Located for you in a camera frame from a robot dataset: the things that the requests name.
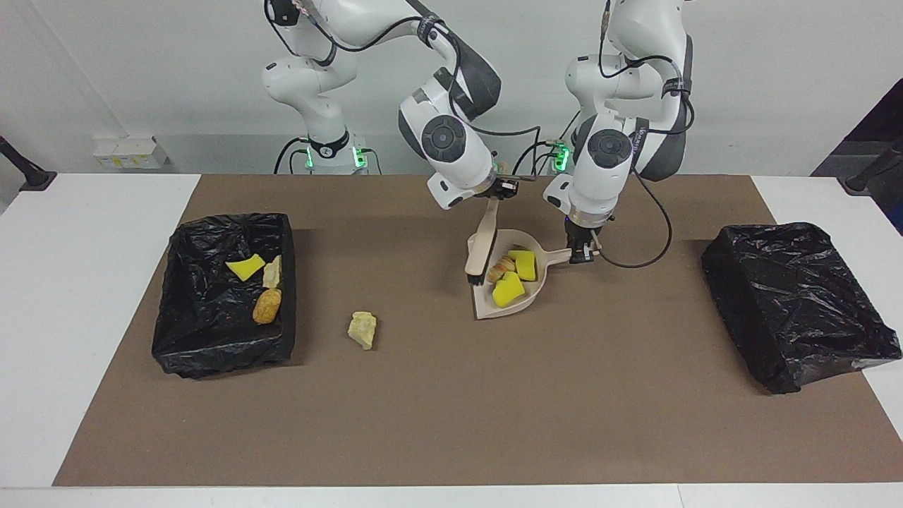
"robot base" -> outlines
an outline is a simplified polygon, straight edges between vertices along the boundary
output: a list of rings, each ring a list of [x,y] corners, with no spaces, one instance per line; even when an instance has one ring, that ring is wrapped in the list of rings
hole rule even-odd
[[[311,174],[370,174],[369,158],[362,152],[364,147],[364,137],[352,134],[348,144],[331,158],[323,157],[309,148],[304,166],[300,169],[296,167],[295,171],[307,171]]]

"white table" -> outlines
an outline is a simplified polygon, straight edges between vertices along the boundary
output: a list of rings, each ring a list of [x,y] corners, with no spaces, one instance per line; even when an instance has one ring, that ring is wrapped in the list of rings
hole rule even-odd
[[[0,506],[903,505],[903,484],[51,488],[198,181],[61,174],[48,191],[23,193],[0,215]],[[895,264],[903,238],[870,199],[847,196],[832,179],[755,183],[778,222],[828,231],[887,324],[903,330],[903,270]],[[903,362],[866,377],[900,433]]]

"black stand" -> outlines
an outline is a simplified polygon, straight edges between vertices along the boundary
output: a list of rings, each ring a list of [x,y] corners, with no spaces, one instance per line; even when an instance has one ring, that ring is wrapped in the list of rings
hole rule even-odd
[[[869,181],[872,178],[885,174],[903,163],[903,137],[894,142],[890,148],[881,154],[875,162],[862,170],[861,173],[850,178],[838,178],[844,191],[851,196],[871,196]]]
[[[19,189],[20,191],[43,191],[56,178],[55,172],[44,171],[40,166],[26,159],[3,136],[0,136],[0,154],[9,159],[9,162],[13,163],[25,176],[25,185]]]

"black cable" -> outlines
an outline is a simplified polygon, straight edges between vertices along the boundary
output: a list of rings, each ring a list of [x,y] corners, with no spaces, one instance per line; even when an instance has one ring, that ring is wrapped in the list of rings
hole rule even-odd
[[[529,152],[531,150],[533,150],[533,147],[529,147],[526,151]],[[536,159],[537,163],[539,161],[542,161],[544,158],[551,157],[553,153],[554,153],[554,150],[550,150],[550,151],[546,152],[545,154],[540,155],[539,158]],[[536,166],[534,166],[533,169],[530,171],[530,175],[521,176],[518,174],[500,174],[499,178],[501,178],[503,180],[518,180],[519,182],[535,182],[538,179],[538,175],[536,172],[537,172],[537,169],[536,169]]]
[[[599,74],[602,75],[602,78],[606,78],[606,79],[614,78],[614,77],[616,77],[616,76],[618,76],[618,75],[620,75],[620,74],[622,74],[622,73],[624,73],[624,72],[627,72],[627,71],[629,71],[629,70],[631,70],[631,69],[635,69],[635,68],[641,66],[643,63],[645,63],[645,62],[647,62],[647,61],[650,61],[650,60],[662,60],[662,61],[666,61],[666,62],[671,63],[671,64],[674,63],[673,60],[671,60],[670,58],[668,58],[668,57],[666,57],[666,56],[663,56],[663,55],[651,55],[651,56],[647,56],[647,57],[641,58],[641,59],[639,59],[639,60],[634,60],[634,61],[632,61],[632,62],[629,63],[627,66],[625,66],[623,69],[621,69],[621,70],[619,70],[619,71],[616,71],[614,74],[611,74],[611,75],[606,74],[605,71],[602,70],[602,50],[605,49],[605,34],[606,34],[606,32],[608,31],[608,27],[609,27],[609,16],[610,16],[610,14],[611,14],[611,0],[606,0],[606,2],[605,2],[605,10],[604,10],[603,13],[602,13],[601,33],[600,33],[600,35],[599,35],[599,56],[598,56],[598,65],[599,65]]]
[[[379,174],[383,173],[383,165],[379,163],[379,154],[377,153],[376,150],[374,150],[373,148],[364,148],[363,150],[360,151],[360,153],[373,154],[373,156],[377,159],[377,171],[379,171]]]
[[[307,155],[307,150],[295,150],[291,155],[288,156],[288,172],[289,174],[294,174],[294,157],[298,154]]]
[[[650,128],[648,130],[649,134],[664,134],[666,136],[672,136],[676,134],[683,134],[684,132],[690,130],[693,126],[693,123],[696,121],[696,109],[693,107],[693,102],[690,102],[690,94],[686,90],[681,90],[681,102],[686,107],[687,111],[690,114],[690,121],[683,128],[678,128],[675,130],[658,130],[654,128]]]
[[[606,256],[605,252],[602,251],[602,245],[599,242],[599,236],[596,235],[595,231],[592,232],[592,237],[593,237],[593,240],[596,242],[596,248],[599,249],[599,256],[602,257],[603,259],[605,259],[606,261],[608,261],[610,264],[612,264],[618,268],[639,269],[639,268],[646,268],[646,267],[656,264],[659,260],[661,260],[661,258],[663,258],[665,256],[665,254],[668,253],[668,251],[671,249],[671,244],[674,241],[675,229],[674,229],[674,224],[671,223],[671,217],[668,215],[668,211],[665,209],[664,204],[662,204],[662,202],[660,202],[658,200],[655,193],[652,192],[652,189],[649,188],[649,186],[646,184],[646,182],[643,180],[643,178],[639,175],[639,173],[637,173],[637,168],[631,167],[630,172],[633,173],[633,175],[637,177],[639,184],[642,185],[644,189],[646,189],[646,192],[652,198],[652,201],[656,202],[656,205],[658,205],[658,209],[662,211],[662,217],[665,218],[665,223],[668,226],[668,240],[665,243],[665,248],[662,249],[662,251],[657,256],[652,258],[650,261],[647,261],[645,263],[640,263],[638,265],[629,265],[626,263],[620,263],[620,262],[615,261],[614,259],[611,259],[608,256]]]
[[[311,21],[311,24],[313,26],[315,26],[317,28],[317,30],[319,30],[320,33],[323,35],[323,37],[326,37],[326,39],[329,42],[331,42],[332,45],[334,45],[335,47],[339,48],[340,50],[342,50],[344,52],[357,53],[357,52],[362,52],[362,51],[368,50],[368,49],[372,48],[373,46],[376,46],[377,44],[379,44],[380,41],[383,40],[384,37],[386,37],[387,35],[389,35],[390,32],[395,30],[395,28],[398,28],[399,26],[401,26],[405,23],[421,21],[423,18],[418,17],[418,16],[410,16],[410,17],[406,17],[405,19],[398,20],[398,21],[394,22],[393,24],[389,25],[389,27],[386,28],[379,36],[377,36],[376,39],[364,44],[363,46],[361,46],[359,48],[352,48],[349,46],[345,46],[341,42],[336,41],[335,37],[333,37],[331,33],[326,32],[326,30],[322,26],[320,26],[320,23],[317,22],[317,20],[312,15],[307,15],[307,19]]]
[[[436,30],[436,32],[440,33],[442,35],[442,37],[445,38],[445,40],[448,42],[448,44],[451,45],[451,47],[454,49],[454,52],[455,52],[454,72],[451,73],[451,85],[449,85],[449,92],[448,92],[449,108],[451,109],[451,113],[458,120],[466,123],[473,130],[475,130],[481,134],[485,134],[487,136],[499,136],[499,137],[523,136],[526,134],[530,134],[531,132],[534,132],[535,133],[534,147],[538,148],[538,145],[536,145],[536,143],[539,143],[539,137],[542,135],[543,128],[541,126],[535,126],[535,127],[530,127],[528,129],[524,129],[524,130],[510,131],[510,132],[492,131],[492,130],[474,126],[470,122],[461,118],[461,115],[458,113],[458,110],[455,107],[454,99],[452,98],[452,89],[454,87],[454,84],[458,82],[458,76],[461,74],[461,46],[458,44],[457,39],[452,37],[450,34],[445,33],[442,30]],[[536,166],[536,157],[537,157],[537,153],[534,150],[534,152],[533,152],[533,166],[534,167]]]
[[[276,165],[273,167],[273,174],[279,174],[279,166],[282,164],[283,157],[285,157],[285,152],[288,152],[288,149],[292,147],[295,143],[310,143],[311,140],[306,137],[296,137],[289,141],[283,146],[281,152],[279,152],[279,157],[276,158]]]
[[[567,136],[567,131],[571,130],[571,127],[573,127],[573,123],[576,122],[577,118],[579,118],[579,117],[580,117],[580,111],[578,110],[576,113],[573,114],[573,118],[571,118],[571,121],[568,122],[567,127],[564,128],[564,131],[562,131],[562,134],[559,137],[559,139],[564,141],[564,137]]]
[[[514,165],[514,170],[511,172],[511,174],[514,176],[517,176],[517,170],[520,169],[520,165],[524,162],[524,159],[526,159],[526,156],[530,154],[530,151],[533,151],[535,153],[535,151],[540,146],[550,146],[550,145],[545,141],[537,141],[537,142],[533,143],[527,150],[524,151],[524,153],[520,156],[520,158],[517,159],[517,164]],[[532,176],[535,176],[535,175],[536,175],[536,164],[533,164]]]
[[[543,172],[543,170],[545,169],[545,165],[549,164],[549,161],[552,160],[553,153],[554,153],[554,150],[549,152],[548,154],[542,154],[539,156],[539,158],[536,160],[536,163],[539,164],[539,162],[542,161],[543,165],[541,167],[539,167],[538,169],[534,168],[534,170],[533,170],[534,174],[539,174],[539,173]]]

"electrical outlet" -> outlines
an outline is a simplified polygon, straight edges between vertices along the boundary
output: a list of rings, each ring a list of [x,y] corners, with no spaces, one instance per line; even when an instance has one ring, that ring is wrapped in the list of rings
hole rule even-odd
[[[94,152],[101,166],[110,169],[163,169],[169,162],[153,137],[99,139]]]

